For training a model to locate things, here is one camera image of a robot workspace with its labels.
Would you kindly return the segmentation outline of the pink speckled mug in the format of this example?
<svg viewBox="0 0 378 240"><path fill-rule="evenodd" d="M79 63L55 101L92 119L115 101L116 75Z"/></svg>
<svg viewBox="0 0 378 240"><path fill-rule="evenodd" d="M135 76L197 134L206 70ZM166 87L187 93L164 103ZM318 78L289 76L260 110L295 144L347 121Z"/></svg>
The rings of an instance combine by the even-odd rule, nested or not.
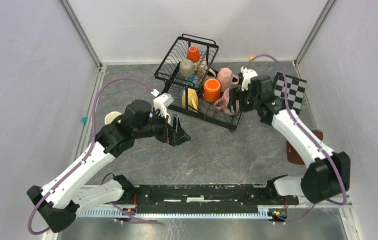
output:
<svg viewBox="0 0 378 240"><path fill-rule="evenodd" d="M216 110L223 111L226 115L233 116L240 112L239 100L236 101L236 110L231 111L228 108L230 100L230 89L226 89L223 93L223 96L220 97L217 101L214 102L214 107Z"/></svg>

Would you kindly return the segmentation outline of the pink faceted mug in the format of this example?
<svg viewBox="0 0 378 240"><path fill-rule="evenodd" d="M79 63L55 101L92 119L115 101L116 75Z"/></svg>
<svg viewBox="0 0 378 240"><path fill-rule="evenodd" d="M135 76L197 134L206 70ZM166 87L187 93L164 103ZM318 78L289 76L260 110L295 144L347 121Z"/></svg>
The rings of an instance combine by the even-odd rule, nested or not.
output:
<svg viewBox="0 0 378 240"><path fill-rule="evenodd" d="M231 69L224 67L221 68L216 78L221 83L221 92L225 92L233 85L239 84L239 77L236 76Z"/></svg>

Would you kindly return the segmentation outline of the yellow mug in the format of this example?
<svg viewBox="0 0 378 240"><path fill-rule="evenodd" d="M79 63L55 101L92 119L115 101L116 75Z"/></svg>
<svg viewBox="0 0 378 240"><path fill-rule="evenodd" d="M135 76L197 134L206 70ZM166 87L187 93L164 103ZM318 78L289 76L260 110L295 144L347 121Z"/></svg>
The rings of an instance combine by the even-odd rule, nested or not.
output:
<svg viewBox="0 0 378 240"><path fill-rule="evenodd" d="M184 88L181 94L182 108L192 112L198 111L198 95L192 88Z"/></svg>

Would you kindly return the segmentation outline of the yellow-green faceted mug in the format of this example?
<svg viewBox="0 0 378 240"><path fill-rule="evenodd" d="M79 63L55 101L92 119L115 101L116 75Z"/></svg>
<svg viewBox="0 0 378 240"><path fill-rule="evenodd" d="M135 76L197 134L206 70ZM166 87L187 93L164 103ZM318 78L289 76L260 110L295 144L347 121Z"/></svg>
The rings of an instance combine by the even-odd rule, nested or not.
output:
<svg viewBox="0 0 378 240"><path fill-rule="evenodd" d="M112 111L105 116L104 124L105 125L120 124L121 119L118 119L118 117L121 117L121 116L122 116L122 114L119 111Z"/></svg>

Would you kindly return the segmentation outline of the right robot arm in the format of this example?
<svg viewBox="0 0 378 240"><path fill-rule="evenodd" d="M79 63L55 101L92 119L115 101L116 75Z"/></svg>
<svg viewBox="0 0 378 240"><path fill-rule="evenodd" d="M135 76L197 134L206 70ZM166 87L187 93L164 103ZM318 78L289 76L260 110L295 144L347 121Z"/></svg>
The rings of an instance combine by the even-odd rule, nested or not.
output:
<svg viewBox="0 0 378 240"><path fill-rule="evenodd" d="M332 202L342 195L340 205L347 202L350 182L350 158L326 146L300 120L284 99L274 95L271 79L256 73L241 73L241 85L230 89L227 108L239 104L241 112L257 111L260 121L281 133L301 157L306 172L303 176L282 175L267 182L266 199L278 204L286 196L305 197L313 204Z"/></svg>

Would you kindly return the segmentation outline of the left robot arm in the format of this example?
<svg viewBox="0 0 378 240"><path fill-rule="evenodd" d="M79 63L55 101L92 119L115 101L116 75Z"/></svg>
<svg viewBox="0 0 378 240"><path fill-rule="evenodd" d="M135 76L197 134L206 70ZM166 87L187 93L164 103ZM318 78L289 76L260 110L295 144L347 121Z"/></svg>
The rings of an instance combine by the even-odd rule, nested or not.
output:
<svg viewBox="0 0 378 240"><path fill-rule="evenodd" d="M49 230L59 233L92 208L116 201L127 204L133 199L135 187L123 175L89 190L82 187L100 169L133 147L136 139L155 137L173 147L191 140L178 115L169 117L166 110L162 103L151 105L145 100L134 100L123 114L101 128L94 142L58 177L27 191Z"/></svg>

